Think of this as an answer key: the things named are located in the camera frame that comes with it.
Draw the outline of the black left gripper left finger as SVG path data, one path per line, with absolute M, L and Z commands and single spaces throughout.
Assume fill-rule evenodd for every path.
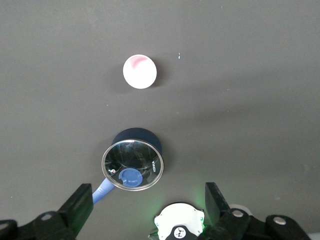
M 57 211 L 47 211 L 18 226 L 13 219 L 0 221 L 2 240 L 75 240 L 94 208 L 92 185 L 81 184 Z

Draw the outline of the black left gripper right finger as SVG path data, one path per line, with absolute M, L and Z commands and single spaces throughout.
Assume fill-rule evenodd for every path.
M 273 214 L 260 221 L 243 209 L 230 208 L 214 182 L 205 184 L 205 207 L 210 226 L 203 240 L 309 240 L 308 234 L 292 218 Z

